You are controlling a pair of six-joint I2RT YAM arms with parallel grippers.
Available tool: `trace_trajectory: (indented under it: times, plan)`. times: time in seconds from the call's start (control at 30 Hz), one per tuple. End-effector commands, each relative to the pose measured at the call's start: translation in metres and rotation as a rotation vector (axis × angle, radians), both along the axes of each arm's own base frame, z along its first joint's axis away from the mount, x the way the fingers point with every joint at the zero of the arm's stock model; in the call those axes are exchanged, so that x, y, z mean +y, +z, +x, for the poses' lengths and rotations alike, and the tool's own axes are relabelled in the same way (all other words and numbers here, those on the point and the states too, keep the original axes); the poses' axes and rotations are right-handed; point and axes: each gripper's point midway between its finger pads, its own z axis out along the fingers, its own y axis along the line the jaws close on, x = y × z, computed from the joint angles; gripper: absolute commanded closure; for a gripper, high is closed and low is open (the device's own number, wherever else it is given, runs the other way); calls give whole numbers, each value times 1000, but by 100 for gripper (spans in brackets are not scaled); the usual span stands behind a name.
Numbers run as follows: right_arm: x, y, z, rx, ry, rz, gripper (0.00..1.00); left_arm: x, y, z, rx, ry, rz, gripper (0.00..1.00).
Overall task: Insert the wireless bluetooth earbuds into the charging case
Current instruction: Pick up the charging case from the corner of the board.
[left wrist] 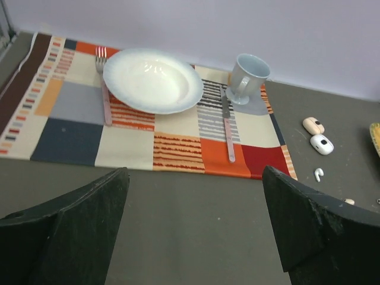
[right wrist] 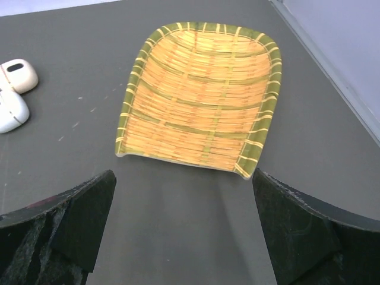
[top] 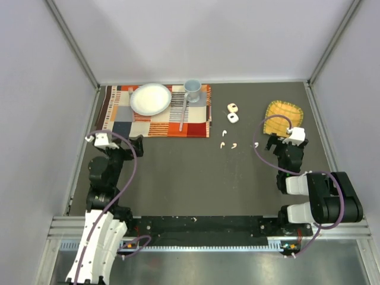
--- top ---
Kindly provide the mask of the white earbud case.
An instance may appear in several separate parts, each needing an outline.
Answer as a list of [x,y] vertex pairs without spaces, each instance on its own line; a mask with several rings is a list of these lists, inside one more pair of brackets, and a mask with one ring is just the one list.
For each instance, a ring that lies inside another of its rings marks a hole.
[[236,113],[229,113],[227,115],[227,119],[231,124],[235,124],[236,122],[239,121],[239,117]]

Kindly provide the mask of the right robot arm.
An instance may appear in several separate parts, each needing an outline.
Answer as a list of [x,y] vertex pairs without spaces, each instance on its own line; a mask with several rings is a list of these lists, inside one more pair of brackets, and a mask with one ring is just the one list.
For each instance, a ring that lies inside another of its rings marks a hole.
[[[266,149],[275,145],[278,167],[299,173],[303,160],[303,151],[308,140],[300,145],[284,143],[275,133],[270,135]],[[292,175],[278,171],[277,187],[282,194],[303,195],[309,198],[303,204],[283,206],[278,214],[277,228],[284,235],[296,231],[301,223],[335,223],[340,216],[341,189],[344,210],[342,223],[358,223],[363,219],[363,207],[346,172],[332,172],[331,176],[309,172],[304,175]]]

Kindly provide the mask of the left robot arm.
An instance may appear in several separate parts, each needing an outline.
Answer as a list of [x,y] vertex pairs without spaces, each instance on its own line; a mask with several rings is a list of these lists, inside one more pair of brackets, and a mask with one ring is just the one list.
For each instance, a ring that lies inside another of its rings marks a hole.
[[121,146],[120,139],[114,140],[107,133],[94,134],[87,141],[103,155],[91,159],[88,164],[90,189],[85,224],[64,284],[109,284],[121,239],[131,234],[135,227],[130,208],[118,204],[117,183],[124,162],[143,156],[143,137],[131,139],[127,149]]

